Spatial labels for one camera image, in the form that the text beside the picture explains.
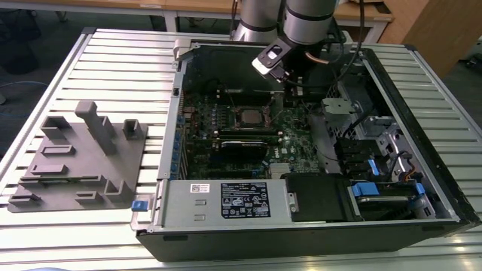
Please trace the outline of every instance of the metal case frame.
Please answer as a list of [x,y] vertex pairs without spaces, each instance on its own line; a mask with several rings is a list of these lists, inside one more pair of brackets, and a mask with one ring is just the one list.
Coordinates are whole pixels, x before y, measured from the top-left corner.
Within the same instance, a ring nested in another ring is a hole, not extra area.
[[[236,46],[234,42],[225,42],[225,44]],[[190,46],[185,52],[194,50],[198,44],[192,43]],[[153,223],[146,230],[138,230],[136,233],[138,241],[158,261],[232,260],[396,251],[427,238],[452,234],[480,224],[479,217],[465,201],[383,65],[369,49],[363,50],[360,54],[385,102],[396,113],[393,115],[397,115],[400,128],[404,134],[409,135],[408,143],[412,149],[417,149],[415,155],[424,161],[424,168],[432,172],[436,188],[437,186],[440,188],[437,192],[441,191],[440,197],[445,200],[444,206],[451,218],[312,223],[291,227],[252,225],[189,229],[164,228],[162,214],[166,208],[164,203],[168,199],[169,180],[162,178],[157,184]],[[189,59],[189,54],[184,55],[184,59]],[[181,70],[177,70],[176,77],[181,78],[186,65],[180,66]],[[177,83],[174,88],[181,87],[180,80],[174,80]]]

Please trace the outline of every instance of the blue latch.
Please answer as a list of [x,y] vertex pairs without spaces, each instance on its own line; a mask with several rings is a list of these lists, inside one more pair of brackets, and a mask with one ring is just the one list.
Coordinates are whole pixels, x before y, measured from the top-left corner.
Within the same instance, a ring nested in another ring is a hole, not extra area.
[[359,182],[351,187],[353,196],[379,196],[376,184],[373,182]]
[[177,164],[170,164],[170,172],[176,172],[177,171]]
[[419,195],[423,195],[424,194],[423,185],[420,183],[416,183],[415,188],[416,188],[416,192],[419,193]]
[[375,160],[368,159],[368,164],[369,164],[371,171],[372,171],[373,175],[377,176],[379,175],[379,170],[376,168]]
[[146,212],[149,208],[149,202],[145,200],[134,200],[130,205],[132,212]]

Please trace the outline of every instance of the warning label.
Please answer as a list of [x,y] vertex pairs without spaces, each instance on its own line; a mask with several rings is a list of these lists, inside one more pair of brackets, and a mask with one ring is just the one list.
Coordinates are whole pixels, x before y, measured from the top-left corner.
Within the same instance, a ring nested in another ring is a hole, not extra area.
[[271,217],[265,182],[221,183],[222,218]]

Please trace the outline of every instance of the aluminum extrusion table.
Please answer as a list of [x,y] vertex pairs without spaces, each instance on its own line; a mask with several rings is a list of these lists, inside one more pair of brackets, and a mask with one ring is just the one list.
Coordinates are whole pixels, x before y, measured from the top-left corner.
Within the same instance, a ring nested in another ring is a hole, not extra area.
[[[154,192],[169,91],[172,47],[180,37],[225,36],[96,29],[81,34],[25,126],[0,162],[0,270],[54,267],[69,270],[479,270],[482,227],[428,239],[389,253],[245,261],[160,263],[130,230],[129,209],[9,213],[6,204],[42,140],[45,116],[73,114],[92,99],[112,122],[149,124],[136,193]],[[416,52],[399,45],[375,50],[460,189],[482,214],[482,132]],[[149,213],[137,220],[148,222]]]

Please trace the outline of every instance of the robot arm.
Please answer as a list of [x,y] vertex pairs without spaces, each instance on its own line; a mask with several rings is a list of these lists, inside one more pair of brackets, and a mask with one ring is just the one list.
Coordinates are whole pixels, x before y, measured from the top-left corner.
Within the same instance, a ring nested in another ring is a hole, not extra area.
[[304,65],[299,64],[299,60],[305,59],[305,52],[320,51],[336,4],[336,0],[287,0],[283,35],[252,61],[254,69],[267,79],[283,82],[289,77],[289,71],[303,71]]

